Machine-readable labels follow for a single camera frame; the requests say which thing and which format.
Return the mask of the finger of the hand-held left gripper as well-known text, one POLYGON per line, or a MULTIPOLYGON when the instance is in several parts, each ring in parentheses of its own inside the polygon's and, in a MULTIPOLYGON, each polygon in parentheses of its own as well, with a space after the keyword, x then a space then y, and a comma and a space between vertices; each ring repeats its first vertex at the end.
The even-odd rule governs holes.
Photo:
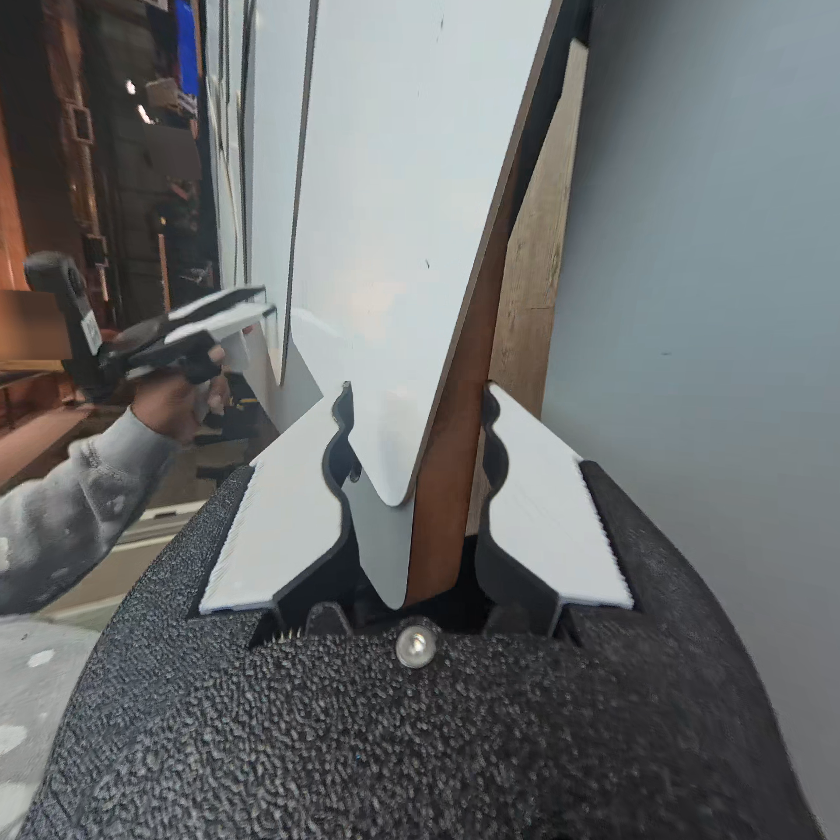
POLYGON ((242 286, 216 291, 167 313, 168 323, 189 323, 209 319, 234 306, 266 293, 264 286, 242 286))
POLYGON ((223 348, 224 362, 228 369, 232 372, 245 372, 249 367, 249 351, 244 330, 276 310, 274 305, 268 303, 238 303, 208 318, 176 328, 166 336, 164 346, 184 345, 186 340, 206 333, 212 340, 212 346, 220 345, 223 348))

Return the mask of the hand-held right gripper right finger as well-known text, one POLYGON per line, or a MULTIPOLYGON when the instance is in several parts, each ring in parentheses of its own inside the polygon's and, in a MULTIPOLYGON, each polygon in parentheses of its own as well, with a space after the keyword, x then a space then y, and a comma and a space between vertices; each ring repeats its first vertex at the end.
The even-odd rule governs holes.
POLYGON ((489 490, 476 578, 496 606, 555 635, 565 607, 632 611, 634 596, 583 475, 583 458, 499 384, 482 398, 489 490))

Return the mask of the person's left hand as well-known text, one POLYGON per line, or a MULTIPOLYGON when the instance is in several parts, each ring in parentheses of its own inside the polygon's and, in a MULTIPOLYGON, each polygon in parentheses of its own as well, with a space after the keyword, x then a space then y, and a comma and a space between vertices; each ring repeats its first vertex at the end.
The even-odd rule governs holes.
POLYGON ((150 430, 191 445, 209 414, 223 415, 230 389, 224 371, 195 385, 183 373, 167 368, 153 371, 136 381, 132 411, 150 430))

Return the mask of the group of white panels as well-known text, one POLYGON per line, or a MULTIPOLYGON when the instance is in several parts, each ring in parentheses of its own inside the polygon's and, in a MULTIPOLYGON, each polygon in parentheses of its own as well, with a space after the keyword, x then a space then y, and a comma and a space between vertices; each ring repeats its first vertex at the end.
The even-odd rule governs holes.
POLYGON ((277 384, 291 336, 291 272, 318 2, 203 3, 206 112, 223 287, 263 287, 277 384))

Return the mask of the person's left forearm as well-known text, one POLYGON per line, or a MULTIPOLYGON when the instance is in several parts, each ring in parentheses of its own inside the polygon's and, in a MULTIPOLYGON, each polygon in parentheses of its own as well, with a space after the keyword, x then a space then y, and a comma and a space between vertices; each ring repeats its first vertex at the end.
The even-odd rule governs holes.
POLYGON ((148 504, 182 447, 133 414, 71 444, 45 477, 1 500, 1 615, 39 611, 99 564, 148 504))

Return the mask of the blue bin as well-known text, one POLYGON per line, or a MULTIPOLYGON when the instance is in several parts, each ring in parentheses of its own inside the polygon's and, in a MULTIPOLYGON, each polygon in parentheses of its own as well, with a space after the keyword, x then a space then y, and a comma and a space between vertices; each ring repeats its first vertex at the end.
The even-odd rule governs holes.
POLYGON ((201 88, 200 26, 192 1, 173 1, 176 29, 176 56, 181 90, 198 98, 201 88))

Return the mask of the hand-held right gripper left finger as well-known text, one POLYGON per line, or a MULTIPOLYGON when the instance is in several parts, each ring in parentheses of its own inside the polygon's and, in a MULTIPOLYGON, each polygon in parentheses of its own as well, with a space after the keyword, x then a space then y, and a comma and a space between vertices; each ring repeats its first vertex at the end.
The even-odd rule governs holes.
POLYGON ((341 602, 361 572, 344 484, 361 464, 350 446, 351 384, 324 396, 251 464, 242 500, 209 573, 198 612, 293 613, 341 602))

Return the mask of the white rounded board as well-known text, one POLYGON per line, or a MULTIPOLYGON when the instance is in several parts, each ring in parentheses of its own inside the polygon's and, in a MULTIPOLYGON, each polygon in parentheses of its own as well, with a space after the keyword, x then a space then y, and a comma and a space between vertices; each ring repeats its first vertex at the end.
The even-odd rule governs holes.
POLYGON ((292 340, 389 507, 412 491, 560 2, 320 2, 292 340))

